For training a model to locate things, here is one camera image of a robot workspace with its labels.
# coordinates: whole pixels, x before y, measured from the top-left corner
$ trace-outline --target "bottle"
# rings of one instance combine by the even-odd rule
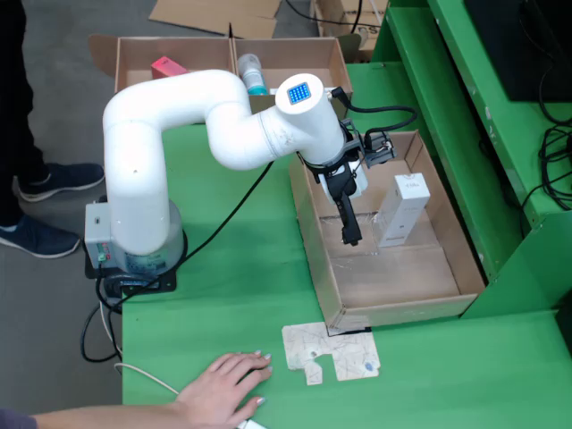
[[[254,54],[244,54],[239,58],[239,75],[251,96],[267,96],[262,64]]]

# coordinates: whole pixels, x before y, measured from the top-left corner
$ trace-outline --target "blue sneaker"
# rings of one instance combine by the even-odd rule
[[[0,228],[0,244],[19,248],[34,257],[56,259],[73,253],[80,244],[80,237],[24,215],[15,231]]]
[[[104,169],[98,164],[46,164],[50,175],[40,183],[18,181],[20,195],[29,203],[37,203],[63,190],[85,190],[104,181]]]

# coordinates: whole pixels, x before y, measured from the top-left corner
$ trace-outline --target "paper cutout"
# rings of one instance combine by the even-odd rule
[[[379,375],[379,356],[371,332],[328,336],[324,323],[294,324],[282,328],[286,361],[291,371],[303,369],[308,386],[321,384],[322,367],[315,361],[332,355],[339,382]]]

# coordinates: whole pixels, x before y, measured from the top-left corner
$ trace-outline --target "human hand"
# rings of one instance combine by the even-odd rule
[[[229,353],[219,357],[183,389],[173,406],[193,426],[238,426],[251,418],[265,400],[254,397],[237,409],[255,387],[272,375],[271,355],[260,354]]]

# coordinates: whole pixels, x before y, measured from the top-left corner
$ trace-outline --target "small white box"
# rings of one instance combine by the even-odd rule
[[[394,176],[379,213],[374,217],[375,242],[380,248],[405,243],[429,200],[423,174]]]

